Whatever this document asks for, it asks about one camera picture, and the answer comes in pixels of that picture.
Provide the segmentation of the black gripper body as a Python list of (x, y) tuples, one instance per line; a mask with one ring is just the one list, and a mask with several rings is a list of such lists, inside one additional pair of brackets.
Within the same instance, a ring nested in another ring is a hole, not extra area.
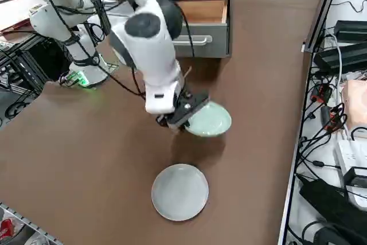
[(178, 98), (178, 105), (175, 111), (168, 116), (168, 127), (179, 129), (186, 124), (189, 118), (202, 109), (208, 101), (209, 94), (206, 91), (194, 94), (189, 91), (182, 92)]

